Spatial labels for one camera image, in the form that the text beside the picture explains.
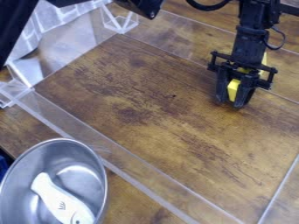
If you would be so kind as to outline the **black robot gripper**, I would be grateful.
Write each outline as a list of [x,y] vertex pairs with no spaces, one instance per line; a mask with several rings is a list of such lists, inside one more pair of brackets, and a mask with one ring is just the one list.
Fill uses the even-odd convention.
[[[226,102],[230,99],[229,84],[230,70],[237,67],[261,68],[263,55],[269,48],[269,31],[254,29],[245,26],[238,26],[238,35],[233,46],[231,54],[214,51],[211,53],[211,61],[209,69],[218,73],[217,80],[217,98],[219,102]],[[274,67],[266,66],[267,72],[263,74],[263,79],[271,82],[278,73]],[[243,74],[237,78],[239,81],[238,93],[234,101],[234,107],[241,109],[247,103],[255,92],[259,75]]]

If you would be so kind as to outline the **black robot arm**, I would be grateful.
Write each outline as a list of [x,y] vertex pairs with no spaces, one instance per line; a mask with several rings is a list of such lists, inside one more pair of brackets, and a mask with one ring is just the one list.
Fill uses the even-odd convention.
[[[40,0],[0,0],[0,68],[22,36],[26,24]],[[218,74],[217,98],[233,102],[237,108],[246,106],[258,88],[269,90],[277,69],[263,63],[266,50],[277,51],[281,45],[270,45],[270,32],[278,32],[281,15],[299,17],[299,7],[281,0],[238,0],[237,37],[230,54],[214,51],[209,69]]]

